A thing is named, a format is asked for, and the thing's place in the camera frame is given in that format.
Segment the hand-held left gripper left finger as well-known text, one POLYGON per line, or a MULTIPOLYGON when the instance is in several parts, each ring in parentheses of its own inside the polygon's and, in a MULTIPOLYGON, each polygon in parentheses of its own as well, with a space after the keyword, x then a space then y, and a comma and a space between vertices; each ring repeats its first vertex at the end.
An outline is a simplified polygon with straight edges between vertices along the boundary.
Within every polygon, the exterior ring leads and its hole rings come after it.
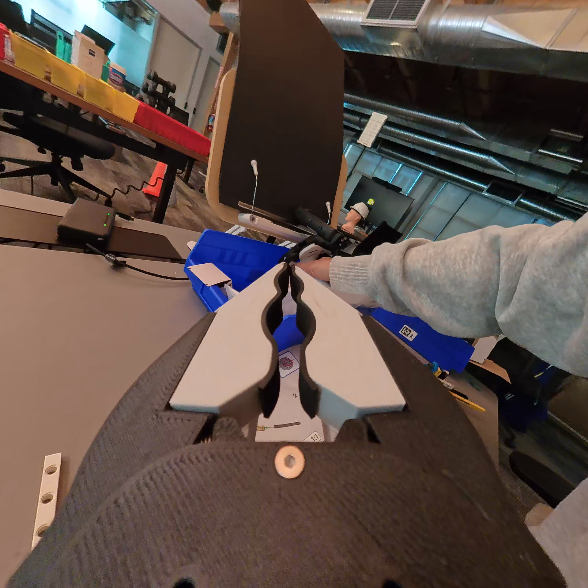
POLYGON ((183 372, 170 407, 231 417, 269 417, 280 391, 274 333, 283 321, 290 267, 281 262, 221 306, 183 372))

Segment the person's right forearm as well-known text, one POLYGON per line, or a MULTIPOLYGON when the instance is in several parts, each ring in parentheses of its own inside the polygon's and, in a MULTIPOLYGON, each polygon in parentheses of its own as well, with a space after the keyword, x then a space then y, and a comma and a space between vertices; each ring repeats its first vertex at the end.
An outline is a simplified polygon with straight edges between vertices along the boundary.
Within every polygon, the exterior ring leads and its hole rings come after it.
POLYGON ((587 215, 384 244, 367 256, 333 258, 329 282, 441 334, 503 334, 548 364, 587 377, 587 215))

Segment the lego instruction booklet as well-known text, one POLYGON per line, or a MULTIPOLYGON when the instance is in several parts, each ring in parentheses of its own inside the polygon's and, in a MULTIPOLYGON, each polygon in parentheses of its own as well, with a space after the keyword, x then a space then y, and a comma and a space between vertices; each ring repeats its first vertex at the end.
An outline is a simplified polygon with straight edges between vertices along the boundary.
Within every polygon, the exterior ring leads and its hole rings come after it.
POLYGON ((339 429, 319 417, 309 417, 302 407, 299 391, 300 347, 293 345, 280 352, 278 368, 280 390, 269 417, 259 416, 256 442, 333 442, 339 429))

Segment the thin yellow lego piece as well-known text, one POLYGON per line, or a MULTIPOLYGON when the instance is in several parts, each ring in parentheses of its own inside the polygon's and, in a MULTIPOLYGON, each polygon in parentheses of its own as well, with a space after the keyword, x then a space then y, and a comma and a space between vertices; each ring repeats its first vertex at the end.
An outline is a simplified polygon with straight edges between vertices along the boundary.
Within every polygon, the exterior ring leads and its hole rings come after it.
POLYGON ((458 393, 457 391, 450 390, 449 392, 452 395, 452 397, 454 397, 455 400, 459 401, 460 403, 462 403, 470 408, 473 408, 474 410, 482 412, 482 413, 484 413, 486 411, 486 409, 484 407, 478 405, 477 403, 474 403, 473 401, 469 400, 468 398, 466 398, 464 395, 458 393))

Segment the long white lego beam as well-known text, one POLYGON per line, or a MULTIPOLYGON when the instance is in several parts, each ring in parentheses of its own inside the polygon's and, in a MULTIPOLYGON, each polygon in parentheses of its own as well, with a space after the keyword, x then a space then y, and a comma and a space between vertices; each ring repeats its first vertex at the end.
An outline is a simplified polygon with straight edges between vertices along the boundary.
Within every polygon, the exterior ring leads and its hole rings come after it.
POLYGON ((43 460, 31 550, 37 547, 55 519, 61 463, 61 452, 46 455, 43 460))

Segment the person's right hand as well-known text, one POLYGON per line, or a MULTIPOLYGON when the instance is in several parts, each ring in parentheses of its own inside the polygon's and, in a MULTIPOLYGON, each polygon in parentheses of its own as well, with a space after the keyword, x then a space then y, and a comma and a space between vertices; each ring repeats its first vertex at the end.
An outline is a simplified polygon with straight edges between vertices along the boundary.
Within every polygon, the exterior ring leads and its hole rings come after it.
POLYGON ((317 280, 329 283, 332 262, 332 258, 323 257, 313 261, 299 262, 296 267, 317 280))

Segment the mannequin head with hard hat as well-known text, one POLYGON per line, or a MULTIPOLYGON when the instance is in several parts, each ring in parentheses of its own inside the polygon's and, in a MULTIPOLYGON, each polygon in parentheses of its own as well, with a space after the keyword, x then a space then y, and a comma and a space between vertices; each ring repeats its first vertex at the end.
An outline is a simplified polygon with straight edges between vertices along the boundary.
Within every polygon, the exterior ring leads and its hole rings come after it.
POLYGON ((355 232, 364 232, 364 224, 370 211, 370 207, 365 202, 353 204, 345 216, 345 222, 342 224, 341 230, 349 235, 355 232))

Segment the orange traffic cone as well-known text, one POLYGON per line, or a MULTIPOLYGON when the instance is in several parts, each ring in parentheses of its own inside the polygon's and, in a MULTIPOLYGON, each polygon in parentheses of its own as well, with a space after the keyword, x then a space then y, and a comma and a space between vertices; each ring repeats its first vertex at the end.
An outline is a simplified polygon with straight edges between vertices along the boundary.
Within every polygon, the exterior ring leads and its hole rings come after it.
POLYGON ((159 198, 167 168, 168 166, 166 164, 158 162, 151 174, 150 180, 142 184, 141 192, 147 196, 159 198))

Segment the black power adapter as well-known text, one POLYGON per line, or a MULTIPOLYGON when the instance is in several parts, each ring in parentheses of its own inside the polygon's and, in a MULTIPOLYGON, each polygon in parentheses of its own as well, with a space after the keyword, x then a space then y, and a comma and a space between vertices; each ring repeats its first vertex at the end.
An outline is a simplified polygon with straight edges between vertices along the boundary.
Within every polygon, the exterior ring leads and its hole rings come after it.
POLYGON ((106 246, 115 227, 116 212, 98 202, 77 198, 57 225, 63 243, 106 246))

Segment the white ceiling vent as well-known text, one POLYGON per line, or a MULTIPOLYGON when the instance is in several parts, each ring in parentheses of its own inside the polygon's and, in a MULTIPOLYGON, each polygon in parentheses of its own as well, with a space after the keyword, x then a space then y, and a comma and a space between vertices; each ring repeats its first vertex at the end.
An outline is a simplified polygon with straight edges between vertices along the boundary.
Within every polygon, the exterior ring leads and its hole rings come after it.
POLYGON ((416 29, 431 1, 371 1, 364 26, 416 29))

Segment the yellow storage bin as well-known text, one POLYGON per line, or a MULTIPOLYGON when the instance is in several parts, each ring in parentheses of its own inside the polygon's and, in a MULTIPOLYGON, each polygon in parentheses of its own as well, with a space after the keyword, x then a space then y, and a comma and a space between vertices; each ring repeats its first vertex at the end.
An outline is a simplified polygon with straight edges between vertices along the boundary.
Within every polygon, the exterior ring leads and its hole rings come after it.
POLYGON ((50 54, 48 60, 51 83, 68 93, 84 98, 86 92, 86 73, 77 66, 55 55, 50 54))
POLYGON ((114 111, 116 91, 107 82, 85 73, 84 99, 108 112, 114 111))
POLYGON ((113 89, 112 113, 124 121, 133 123, 140 101, 125 92, 113 89))
POLYGON ((18 33, 10 32, 14 65, 34 77, 44 79, 51 76, 53 55, 18 33))

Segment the black office chair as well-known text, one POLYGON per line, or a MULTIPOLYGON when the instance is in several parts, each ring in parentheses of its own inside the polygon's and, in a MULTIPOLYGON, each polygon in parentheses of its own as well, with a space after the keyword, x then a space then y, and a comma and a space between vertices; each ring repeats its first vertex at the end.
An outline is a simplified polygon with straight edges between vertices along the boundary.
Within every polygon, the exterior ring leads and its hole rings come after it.
POLYGON ((33 143, 39 153, 49 153, 49 161, 1 157, 1 180, 48 176, 51 185, 62 187, 70 203, 76 200, 71 185, 76 184, 96 194, 95 201, 105 198, 105 205, 113 206, 113 196, 94 186, 76 172, 84 170, 82 159, 108 160, 115 154, 112 143, 94 137, 65 123, 46 116, 4 112, 1 132, 18 136, 33 143))

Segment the white carton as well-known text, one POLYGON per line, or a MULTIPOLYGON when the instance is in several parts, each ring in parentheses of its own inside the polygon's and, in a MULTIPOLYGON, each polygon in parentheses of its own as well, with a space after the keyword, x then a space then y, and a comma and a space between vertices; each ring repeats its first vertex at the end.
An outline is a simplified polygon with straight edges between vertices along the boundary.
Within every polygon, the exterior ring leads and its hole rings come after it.
POLYGON ((102 79, 106 57, 94 40, 79 31, 74 32, 71 64, 96 79, 102 79))

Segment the black wall monitor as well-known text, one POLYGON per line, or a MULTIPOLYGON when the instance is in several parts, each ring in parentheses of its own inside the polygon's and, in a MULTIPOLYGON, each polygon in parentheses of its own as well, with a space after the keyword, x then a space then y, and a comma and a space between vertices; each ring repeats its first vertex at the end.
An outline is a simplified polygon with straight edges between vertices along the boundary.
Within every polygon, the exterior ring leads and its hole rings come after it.
POLYGON ((413 198, 402 193, 401 188, 393 183, 361 175, 353 188, 344 210, 367 208, 364 225, 377 228, 386 222, 397 230, 405 221, 413 205, 413 198))

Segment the silver air duct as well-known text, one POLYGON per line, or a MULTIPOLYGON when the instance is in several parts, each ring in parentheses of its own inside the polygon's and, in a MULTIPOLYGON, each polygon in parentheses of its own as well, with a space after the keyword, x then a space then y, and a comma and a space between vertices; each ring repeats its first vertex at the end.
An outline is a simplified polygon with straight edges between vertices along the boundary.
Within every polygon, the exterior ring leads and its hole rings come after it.
POLYGON ((346 51, 587 82, 587 1, 421 1, 414 22, 369 18, 372 4, 311 7, 346 51))

